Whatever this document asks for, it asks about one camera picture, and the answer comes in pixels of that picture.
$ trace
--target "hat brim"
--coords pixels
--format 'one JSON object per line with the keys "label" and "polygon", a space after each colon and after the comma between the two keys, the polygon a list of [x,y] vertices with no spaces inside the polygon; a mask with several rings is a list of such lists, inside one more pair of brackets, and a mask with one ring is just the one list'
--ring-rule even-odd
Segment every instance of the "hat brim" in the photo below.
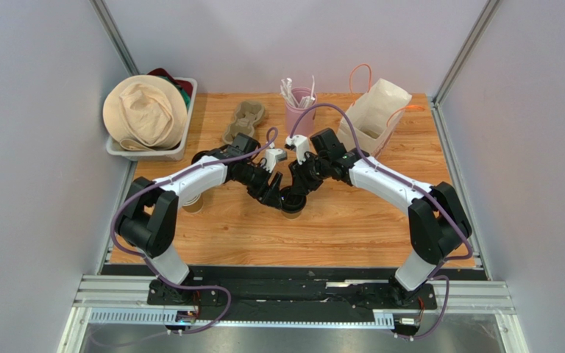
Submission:
{"label": "hat brim", "polygon": [[187,106],[185,105],[185,100],[182,98],[176,87],[174,87],[170,82],[157,76],[131,76],[124,81],[119,82],[119,84],[110,91],[104,101],[104,107],[102,110],[106,130],[108,130],[110,136],[117,142],[124,139],[137,140],[135,136],[132,136],[129,133],[125,126],[124,111],[119,98],[121,92],[133,83],[143,83],[154,86],[161,90],[169,100],[171,104],[171,112],[174,117],[173,124],[171,125],[166,138],[152,148],[159,150],[174,148],[182,140],[182,133],[187,121]]}

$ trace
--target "wooden tabletop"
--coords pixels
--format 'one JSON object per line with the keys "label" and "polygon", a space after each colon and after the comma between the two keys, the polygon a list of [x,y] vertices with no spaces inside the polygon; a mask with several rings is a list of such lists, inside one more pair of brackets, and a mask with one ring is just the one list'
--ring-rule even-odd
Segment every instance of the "wooden tabletop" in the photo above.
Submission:
{"label": "wooden tabletop", "polygon": [[[330,102],[344,110],[359,97],[323,93],[318,101]],[[179,162],[139,162],[135,177],[156,179],[187,167],[201,150],[217,148],[231,122],[232,112],[243,100],[262,102],[268,117],[259,125],[255,138],[266,140],[265,131],[277,126],[276,146],[283,147],[285,105],[279,94],[200,94],[196,97],[185,158]],[[426,95],[415,94],[411,104],[424,111],[407,111],[379,161],[417,180],[438,184],[449,175]],[[319,108],[316,129],[337,131],[340,115]],[[288,153],[295,159],[293,152]],[[290,160],[279,163],[282,186],[291,184]],[[186,263],[209,265],[322,265],[400,266],[411,252],[408,218],[397,208],[368,191],[343,182],[326,180],[308,196],[300,217],[284,218],[279,210],[263,206],[248,196],[238,182],[207,191],[204,207],[197,214],[180,211],[174,246]],[[465,248],[456,254],[465,254]],[[115,249],[112,263],[141,262]],[[447,266],[473,267],[473,260],[455,261]]]}

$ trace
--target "paper bag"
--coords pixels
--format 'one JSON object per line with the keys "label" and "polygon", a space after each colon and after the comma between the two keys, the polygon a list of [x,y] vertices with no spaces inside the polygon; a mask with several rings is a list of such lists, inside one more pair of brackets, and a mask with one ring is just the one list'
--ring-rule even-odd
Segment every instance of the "paper bag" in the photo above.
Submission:
{"label": "paper bag", "polygon": [[[410,101],[411,94],[385,79],[379,79],[369,92],[357,99],[346,115],[355,127],[361,149],[378,157],[404,114],[403,108]],[[339,122],[337,138],[346,149],[355,147],[352,132],[343,118]]]}

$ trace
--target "gray wall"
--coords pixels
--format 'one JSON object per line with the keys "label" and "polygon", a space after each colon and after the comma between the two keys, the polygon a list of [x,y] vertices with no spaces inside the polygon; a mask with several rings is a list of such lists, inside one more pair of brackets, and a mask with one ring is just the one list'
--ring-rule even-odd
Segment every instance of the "gray wall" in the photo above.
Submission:
{"label": "gray wall", "polygon": [[565,1],[504,1],[443,105],[533,352],[565,352]]}
{"label": "gray wall", "polygon": [[88,0],[0,1],[0,352],[54,352],[126,164],[101,107],[126,77]]}
{"label": "gray wall", "polygon": [[[209,92],[280,92],[291,77],[347,92],[350,70],[435,93],[485,0],[106,0],[139,67]],[[355,89],[366,89],[359,71]]]}

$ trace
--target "pink cup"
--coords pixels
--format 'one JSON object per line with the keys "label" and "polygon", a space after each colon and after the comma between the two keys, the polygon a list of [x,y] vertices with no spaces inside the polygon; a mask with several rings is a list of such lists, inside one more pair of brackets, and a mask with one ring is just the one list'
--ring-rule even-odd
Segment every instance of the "pink cup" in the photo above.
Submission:
{"label": "pink cup", "polygon": [[[306,87],[291,88],[291,93],[294,95],[294,97],[296,97],[296,100],[300,102],[302,97],[306,97],[310,95],[310,88],[306,88]],[[315,93],[313,94],[313,97],[315,98],[313,104],[315,104],[317,102],[317,96]],[[287,101],[285,101],[285,115],[286,115],[285,128],[287,129],[288,135],[291,134],[291,129],[294,128],[294,124],[296,123],[296,121],[298,121],[298,118],[305,110],[306,109],[292,107],[291,105],[289,105]],[[296,128],[294,134],[303,135],[307,137],[311,136],[311,134],[313,133],[313,129],[315,128],[315,124],[313,123],[314,120],[315,120],[315,110],[313,109],[304,118],[302,118],[302,121],[300,121],[300,124],[298,124],[298,127]]]}

